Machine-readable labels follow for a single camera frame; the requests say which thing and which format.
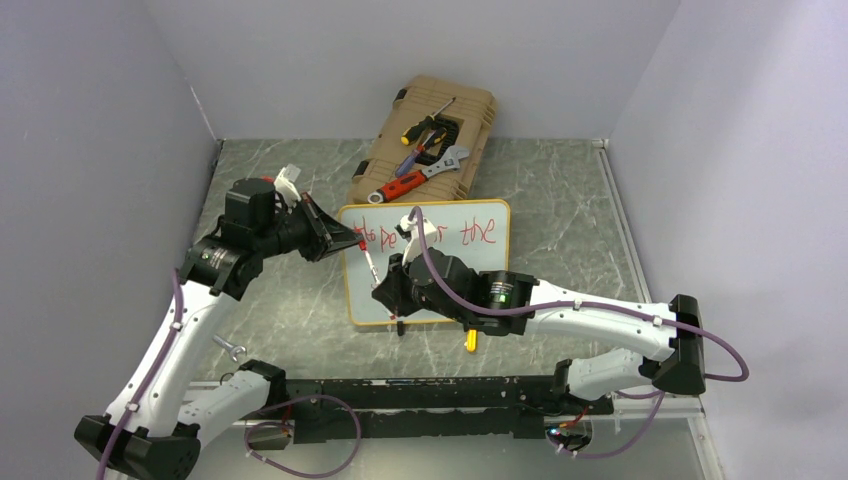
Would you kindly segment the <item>white red whiteboard marker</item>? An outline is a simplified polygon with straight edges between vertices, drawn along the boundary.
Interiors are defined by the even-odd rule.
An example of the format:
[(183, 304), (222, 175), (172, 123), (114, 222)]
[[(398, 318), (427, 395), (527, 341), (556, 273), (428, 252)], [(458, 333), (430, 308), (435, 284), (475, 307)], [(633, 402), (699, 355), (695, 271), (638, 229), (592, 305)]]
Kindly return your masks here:
[[(363, 252), (363, 255), (365, 257), (370, 275), (371, 275), (372, 280), (373, 280), (371, 288), (375, 289), (381, 283), (381, 277), (379, 275), (379, 271), (376, 267), (375, 262), (373, 261), (372, 256), (370, 255), (368, 249), (366, 247), (363, 247), (362, 252)], [(391, 322), (397, 323), (399, 321), (399, 318), (392, 311), (390, 311), (388, 308), (385, 308), (385, 311), (388, 315), (388, 319)]]

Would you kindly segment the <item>yellow framed whiteboard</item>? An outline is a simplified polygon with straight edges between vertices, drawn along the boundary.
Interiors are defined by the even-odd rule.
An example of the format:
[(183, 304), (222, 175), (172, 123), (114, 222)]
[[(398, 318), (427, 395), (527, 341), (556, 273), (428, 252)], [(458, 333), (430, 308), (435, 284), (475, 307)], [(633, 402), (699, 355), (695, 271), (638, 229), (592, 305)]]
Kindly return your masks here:
[[(420, 207), (438, 229), (438, 237), (431, 243), (433, 247), (459, 257), (477, 271), (508, 268), (511, 211), (505, 201), (425, 202)], [(339, 212), (342, 224), (362, 234), (381, 280), (387, 273), (389, 257), (403, 252), (406, 246), (395, 226), (412, 208), (411, 203), (391, 202), (348, 205)], [(357, 326), (393, 324), (385, 307), (371, 297), (373, 280), (359, 247), (343, 252), (343, 268), (351, 322)]]

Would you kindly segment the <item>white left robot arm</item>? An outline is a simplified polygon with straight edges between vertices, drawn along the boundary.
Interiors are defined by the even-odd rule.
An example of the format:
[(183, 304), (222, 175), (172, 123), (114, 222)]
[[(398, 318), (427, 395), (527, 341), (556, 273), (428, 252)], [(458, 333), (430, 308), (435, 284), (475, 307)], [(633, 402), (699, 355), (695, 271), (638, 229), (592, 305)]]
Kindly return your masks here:
[(317, 262), (361, 239), (286, 179), (234, 182), (215, 229), (172, 272), (172, 302), (134, 374), (103, 414), (76, 427), (76, 441), (98, 462), (97, 477), (184, 479), (202, 448), (236, 420), (279, 417), (289, 400), (286, 374), (258, 360), (186, 405), (197, 361), (266, 259), (296, 252)]

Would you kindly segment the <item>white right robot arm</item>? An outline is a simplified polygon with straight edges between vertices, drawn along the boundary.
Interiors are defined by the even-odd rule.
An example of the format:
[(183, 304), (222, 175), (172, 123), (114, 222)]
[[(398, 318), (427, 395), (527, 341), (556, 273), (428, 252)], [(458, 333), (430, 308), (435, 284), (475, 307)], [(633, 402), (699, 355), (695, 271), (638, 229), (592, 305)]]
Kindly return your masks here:
[(392, 255), (372, 297), (399, 317), (426, 310), (488, 336), (556, 334), (610, 345), (606, 354), (557, 364), (551, 401), (564, 415), (616, 390), (651, 385), (689, 396), (706, 390), (700, 308), (690, 295), (668, 303), (619, 301), (528, 274), (477, 272), (431, 248), (408, 262)]

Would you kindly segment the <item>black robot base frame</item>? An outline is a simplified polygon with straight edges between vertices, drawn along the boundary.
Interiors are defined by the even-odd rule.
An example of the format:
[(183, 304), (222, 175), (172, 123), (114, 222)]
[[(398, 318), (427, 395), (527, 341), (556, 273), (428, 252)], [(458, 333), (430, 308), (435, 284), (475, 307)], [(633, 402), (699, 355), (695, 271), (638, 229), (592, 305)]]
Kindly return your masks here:
[(248, 419), (291, 421), (297, 444), (489, 434), (540, 439), (561, 417), (613, 412), (610, 398), (578, 399), (550, 375), (289, 380), (259, 360), (239, 369), (271, 383)]

